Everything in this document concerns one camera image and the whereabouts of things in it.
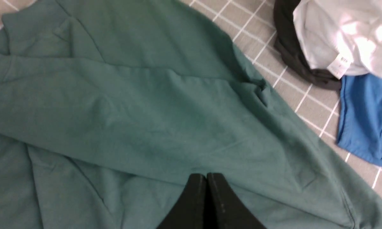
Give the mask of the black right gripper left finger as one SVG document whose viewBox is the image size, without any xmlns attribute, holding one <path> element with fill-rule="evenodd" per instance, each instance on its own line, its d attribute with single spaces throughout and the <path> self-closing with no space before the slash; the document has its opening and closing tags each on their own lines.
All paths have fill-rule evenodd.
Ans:
<svg viewBox="0 0 382 229">
<path fill-rule="evenodd" d="M 157 228 L 203 229 L 206 189 L 206 178 L 191 174 L 179 199 Z"/>
</svg>

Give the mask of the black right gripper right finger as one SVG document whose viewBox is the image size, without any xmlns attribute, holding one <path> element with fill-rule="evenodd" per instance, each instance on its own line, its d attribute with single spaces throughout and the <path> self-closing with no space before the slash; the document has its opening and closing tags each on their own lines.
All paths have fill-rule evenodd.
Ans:
<svg viewBox="0 0 382 229">
<path fill-rule="evenodd" d="M 207 174 L 208 229 L 265 229 L 221 173 Z"/>
</svg>

